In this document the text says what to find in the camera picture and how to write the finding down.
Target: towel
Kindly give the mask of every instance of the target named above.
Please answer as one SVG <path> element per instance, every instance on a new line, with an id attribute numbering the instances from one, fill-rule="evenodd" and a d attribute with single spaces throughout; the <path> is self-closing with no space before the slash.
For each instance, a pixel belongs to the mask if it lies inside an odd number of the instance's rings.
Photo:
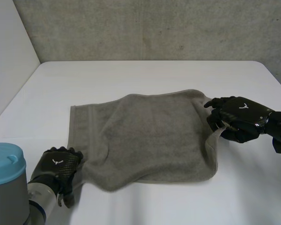
<path id="1" fill-rule="evenodd" d="M 198 182 L 217 171 L 209 101 L 198 90 L 127 95 L 119 100 L 72 106 L 68 148 L 84 154 L 74 186 L 90 182 L 115 191 L 131 182 Z"/>

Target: white wall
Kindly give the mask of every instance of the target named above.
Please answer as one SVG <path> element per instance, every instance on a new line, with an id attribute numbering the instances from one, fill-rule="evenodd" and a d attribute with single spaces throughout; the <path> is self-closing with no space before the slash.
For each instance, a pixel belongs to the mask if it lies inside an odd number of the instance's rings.
<path id="1" fill-rule="evenodd" d="M 12 0 L 0 0 L 0 114 L 39 66 Z"/>

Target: robotic hand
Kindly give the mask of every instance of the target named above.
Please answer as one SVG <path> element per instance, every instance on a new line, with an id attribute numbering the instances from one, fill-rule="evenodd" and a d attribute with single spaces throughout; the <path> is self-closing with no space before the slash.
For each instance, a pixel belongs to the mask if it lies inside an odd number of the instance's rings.
<path id="1" fill-rule="evenodd" d="M 221 136 L 227 140 L 244 143 L 268 134 L 273 137 L 273 146 L 281 153 L 281 112 L 244 97 L 214 98 L 204 105 L 213 107 L 207 122 L 213 131 L 227 127 Z"/>
<path id="2" fill-rule="evenodd" d="M 73 148 L 55 147 L 43 153 L 28 183 L 30 220 L 32 225 L 45 224 L 56 203 L 68 208 L 74 205 L 72 181 L 83 154 Z"/>

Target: white table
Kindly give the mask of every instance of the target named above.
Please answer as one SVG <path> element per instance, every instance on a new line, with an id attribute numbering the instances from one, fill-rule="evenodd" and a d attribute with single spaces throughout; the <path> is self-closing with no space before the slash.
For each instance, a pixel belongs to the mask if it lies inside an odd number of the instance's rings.
<path id="1" fill-rule="evenodd" d="M 0 116 L 0 142 L 23 149 L 30 177 L 46 149 L 67 145 L 71 105 L 185 89 L 243 96 L 281 111 L 281 85 L 254 61 L 47 62 Z M 114 193 L 85 184 L 76 192 L 79 204 L 57 206 L 48 224 L 281 225 L 281 155 L 271 141 L 220 139 L 219 169 L 206 182 L 134 183 Z"/>

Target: light blue lid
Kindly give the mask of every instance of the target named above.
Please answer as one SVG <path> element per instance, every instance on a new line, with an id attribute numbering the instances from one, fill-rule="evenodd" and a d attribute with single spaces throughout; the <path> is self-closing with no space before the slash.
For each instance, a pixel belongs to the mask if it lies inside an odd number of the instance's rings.
<path id="1" fill-rule="evenodd" d="M 25 168 L 22 149 L 14 144 L 0 143 L 0 184 L 18 178 Z"/>

